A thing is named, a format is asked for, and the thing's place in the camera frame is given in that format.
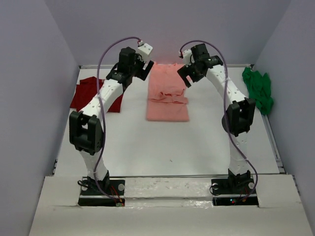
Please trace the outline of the pink polo shirt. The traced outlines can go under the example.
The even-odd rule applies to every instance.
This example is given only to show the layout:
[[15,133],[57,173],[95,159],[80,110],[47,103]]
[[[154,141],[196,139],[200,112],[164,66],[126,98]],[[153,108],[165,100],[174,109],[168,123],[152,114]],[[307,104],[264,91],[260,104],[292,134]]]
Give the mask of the pink polo shirt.
[[187,122],[189,113],[186,85],[177,71],[181,64],[155,63],[149,77],[146,119]]

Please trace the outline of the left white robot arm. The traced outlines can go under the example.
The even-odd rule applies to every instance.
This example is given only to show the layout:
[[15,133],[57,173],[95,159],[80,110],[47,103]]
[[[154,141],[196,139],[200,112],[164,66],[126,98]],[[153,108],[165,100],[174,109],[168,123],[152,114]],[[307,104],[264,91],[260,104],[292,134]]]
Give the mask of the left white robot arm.
[[102,154],[105,146],[105,114],[119,98],[134,77],[146,80],[153,67],[150,54],[153,47],[141,44],[136,50],[131,47],[121,49],[119,60],[106,76],[103,85],[96,87],[96,95],[80,111],[69,115],[69,141],[81,154],[87,178],[79,184],[93,189],[98,194],[108,191],[109,171],[104,165]]

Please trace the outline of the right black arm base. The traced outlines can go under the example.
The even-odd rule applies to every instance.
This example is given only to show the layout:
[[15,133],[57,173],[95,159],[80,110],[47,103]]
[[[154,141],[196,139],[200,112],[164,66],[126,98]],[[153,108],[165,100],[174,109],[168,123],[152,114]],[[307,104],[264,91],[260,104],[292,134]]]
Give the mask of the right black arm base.
[[226,177],[211,180],[209,187],[215,206],[258,206],[255,182],[250,171],[234,174],[228,170]]

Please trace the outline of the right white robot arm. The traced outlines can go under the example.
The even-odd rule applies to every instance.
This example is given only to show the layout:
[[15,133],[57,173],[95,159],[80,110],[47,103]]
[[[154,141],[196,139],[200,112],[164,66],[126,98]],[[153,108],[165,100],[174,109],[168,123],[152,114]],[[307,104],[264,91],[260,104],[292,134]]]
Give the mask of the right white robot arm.
[[188,50],[180,49],[184,66],[177,73],[186,87],[206,78],[223,99],[222,127],[229,138],[230,162],[228,176],[212,180],[210,189],[215,195],[245,192],[254,186],[251,164],[246,156],[247,136],[253,123],[255,100],[247,98],[229,78],[222,53],[210,55],[208,43],[198,41]]

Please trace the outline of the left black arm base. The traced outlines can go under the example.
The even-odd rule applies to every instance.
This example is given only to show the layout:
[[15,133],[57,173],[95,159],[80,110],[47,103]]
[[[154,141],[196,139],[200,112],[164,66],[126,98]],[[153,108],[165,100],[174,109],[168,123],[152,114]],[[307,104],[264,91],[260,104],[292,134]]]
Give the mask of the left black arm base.
[[77,181],[80,186],[78,205],[82,207],[124,207],[125,206],[125,180],[108,178],[97,181],[99,190],[94,179],[82,177]]

